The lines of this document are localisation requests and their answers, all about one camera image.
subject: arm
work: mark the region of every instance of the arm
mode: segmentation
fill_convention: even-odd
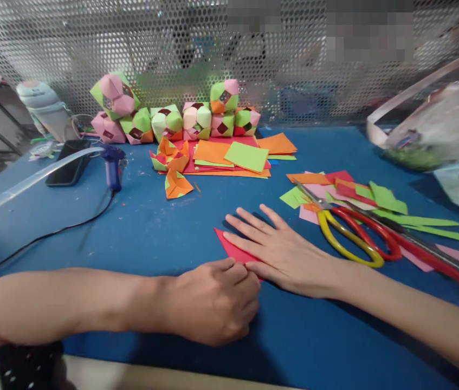
[[[259,290],[256,275],[233,259],[179,277],[86,268],[20,272],[0,278],[0,344],[138,331],[220,345],[247,334]]]
[[[306,241],[273,210],[261,205],[276,228],[247,211],[248,223],[226,220],[252,241],[225,238],[263,263],[246,267],[297,294],[352,304],[420,340],[459,367],[459,307],[389,279],[373,269],[335,258]]]

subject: black cable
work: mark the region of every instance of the black cable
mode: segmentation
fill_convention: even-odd
[[[6,257],[5,259],[3,259],[2,261],[0,261],[0,266],[5,264],[8,260],[11,260],[14,256],[16,256],[18,253],[20,253],[22,250],[24,250],[25,248],[28,248],[29,246],[31,246],[32,244],[40,241],[40,240],[43,240],[44,238],[48,238],[48,237],[51,237],[51,236],[54,236],[58,233],[61,233],[61,232],[64,232],[65,230],[68,230],[68,229],[72,229],[72,228],[76,228],[78,226],[83,226],[89,222],[92,222],[92,221],[95,221],[96,219],[98,219],[99,217],[101,217],[106,210],[108,210],[108,208],[110,207],[110,205],[112,204],[112,201],[114,200],[114,197],[115,197],[115,194],[116,192],[115,191],[112,191],[110,193],[110,200],[108,201],[108,204],[106,205],[106,207],[101,210],[101,212],[99,214],[96,214],[94,217],[84,221],[84,222],[81,222],[81,223],[78,223],[78,224],[75,224],[75,225],[70,225],[70,226],[66,226],[64,227],[63,229],[59,229],[59,230],[56,230],[56,231],[53,231],[52,233],[48,233],[44,236],[40,236],[38,238],[35,238],[33,239],[30,243],[22,246],[20,249],[18,249],[16,252],[14,252],[12,255],[9,255],[8,257]]]

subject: smartphone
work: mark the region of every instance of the smartphone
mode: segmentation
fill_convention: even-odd
[[[89,147],[90,140],[69,140],[65,142],[57,160],[59,161],[75,152]],[[47,176],[45,184],[49,187],[70,187],[75,185],[79,181],[89,161],[90,155],[86,154],[69,162],[67,165],[62,166]]]

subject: scissors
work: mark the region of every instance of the scissors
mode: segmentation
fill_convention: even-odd
[[[309,190],[306,186],[301,184],[298,180],[294,179],[294,182],[298,186],[298,188],[319,208],[320,211],[317,212],[318,214],[318,221],[320,223],[321,230],[323,235],[328,240],[330,245],[334,247],[340,254],[344,257],[348,258],[349,260],[355,261],[360,264],[367,265],[372,268],[379,268],[382,267],[385,263],[384,261],[395,261],[401,258],[401,249],[399,244],[397,243],[396,239],[392,235],[392,232],[385,228],[383,225],[377,223],[372,218],[369,218],[367,215],[357,212],[353,209],[347,209],[346,207],[341,206],[333,206],[326,200],[318,197],[315,195],[311,190]],[[331,211],[336,214],[337,216],[341,217],[347,225],[349,225],[352,230],[354,230],[358,236],[354,233],[349,232],[346,228],[344,228],[331,214]],[[357,219],[363,222],[365,225],[370,227],[373,231],[375,231],[378,235],[386,243],[390,254],[385,253],[381,250],[375,242],[370,238],[370,236],[363,230],[361,226],[354,220]],[[342,235],[347,237],[350,241],[356,244],[358,247],[363,249],[366,254],[370,257],[371,261],[366,261],[361,259],[360,257],[350,253],[346,250],[333,236],[328,223],[334,226]]]

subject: perforated metal panel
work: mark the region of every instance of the perforated metal panel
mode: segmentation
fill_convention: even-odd
[[[241,34],[221,0],[0,0],[0,72],[46,81],[91,115],[88,91],[107,72],[123,70],[148,107],[209,100],[235,77],[263,123],[307,125],[364,118],[459,57],[459,1],[414,2],[410,62],[327,61],[325,1],[282,0],[279,20]]]

